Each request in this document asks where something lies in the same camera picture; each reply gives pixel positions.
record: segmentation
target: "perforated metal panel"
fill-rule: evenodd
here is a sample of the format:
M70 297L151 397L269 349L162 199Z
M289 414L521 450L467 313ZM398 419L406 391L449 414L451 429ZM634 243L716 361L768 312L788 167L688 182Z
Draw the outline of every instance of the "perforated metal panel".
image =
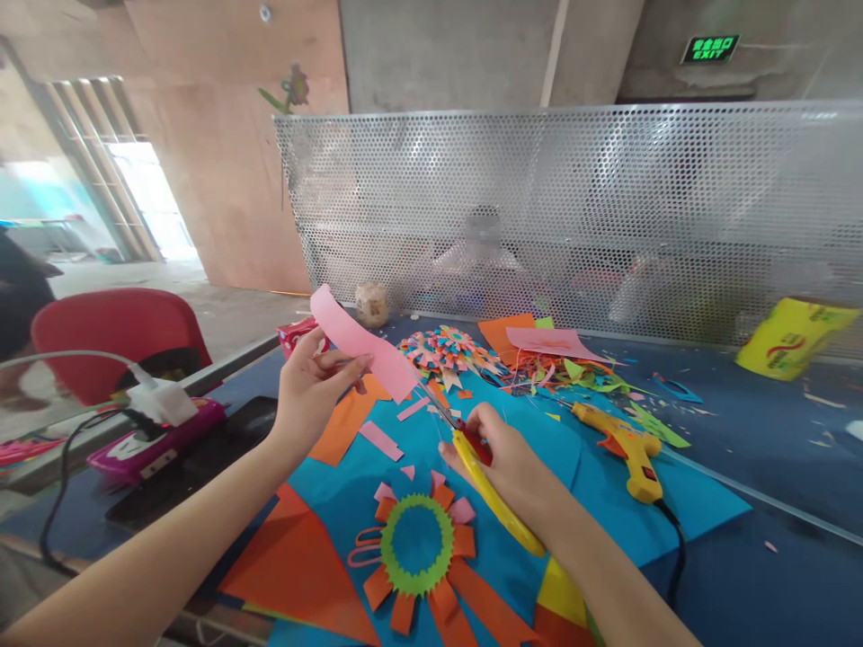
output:
M275 123L312 283L344 302L377 280L406 310L720 344L786 295L863 305L863 104Z

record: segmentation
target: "yellow scissors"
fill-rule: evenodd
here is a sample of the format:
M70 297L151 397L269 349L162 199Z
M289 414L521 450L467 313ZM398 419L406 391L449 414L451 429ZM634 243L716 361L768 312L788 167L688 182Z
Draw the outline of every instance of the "yellow scissors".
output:
M458 457L465 464L465 469L476 485L476 491L483 498L485 503L503 524L510 534L514 536L518 542L531 554L537 557L543 557L546 554L546 547L537 539L527 526L521 523L521 519L515 516L515 513L510 510L510 507L503 502L501 495L489 483L480 464L491 465L492 450L479 437L478 434L467 430L465 423L449 412L449 409L443 406L434 392L422 381L420 388L425 392L426 397L431 400L431 403L440 413L441 418L452 428L452 444L458 452Z

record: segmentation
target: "green paper circle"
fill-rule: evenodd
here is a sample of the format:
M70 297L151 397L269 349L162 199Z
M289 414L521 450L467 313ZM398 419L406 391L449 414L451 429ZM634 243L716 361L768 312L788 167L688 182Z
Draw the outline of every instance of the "green paper circle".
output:
M396 533L398 520L409 508L426 508L438 520L440 527L440 552L434 563L425 571L411 574L407 572L396 559L393 549L393 535ZM380 532L380 561L387 569L387 576L393 589L407 595L424 596L443 580L449 570L452 560L452 544L455 528L447 511L430 496L411 494L400 500L389 513L389 519Z

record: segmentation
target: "green exit sign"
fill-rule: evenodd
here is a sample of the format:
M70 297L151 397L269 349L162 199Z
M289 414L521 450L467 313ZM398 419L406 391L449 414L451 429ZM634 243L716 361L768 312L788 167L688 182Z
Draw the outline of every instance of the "green exit sign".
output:
M681 65L687 63L725 63L734 54L740 34L732 36L693 36Z

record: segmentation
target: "blue table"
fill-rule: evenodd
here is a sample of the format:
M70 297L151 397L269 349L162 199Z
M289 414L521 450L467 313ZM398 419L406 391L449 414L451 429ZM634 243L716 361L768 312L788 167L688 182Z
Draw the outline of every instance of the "blue table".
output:
M398 342L439 323L398 318L380 334ZM451 323L481 339L475 324ZM618 364L617 371L630 384L661 395L642 404L692 443L682 454L863 534L863 443L844 430L849 421L863 420L863 392L852 386L863 386L863 371L816 365L807 381L786 384L737 367L728 352L601 338L585 343L598 354L637 360ZM230 403L228 413L256 395L276 397L283 360L274 351L212 396ZM654 372L681 381L704 403L679 403L651 381ZM805 388L847 409L811 402ZM714 415L692 412L691 406ZM100 493L98 484L90 470L72 479L52 533L58 552L90 562L128 538L103 520L119 495ZM0 541L35 545L52 498L0 524ZM854 618L863 549L766 504L750 503L753 512L691 543L678 603L686 625L710 647L860 644ZM673 560L668 555L644 568L657 589L667 585Z

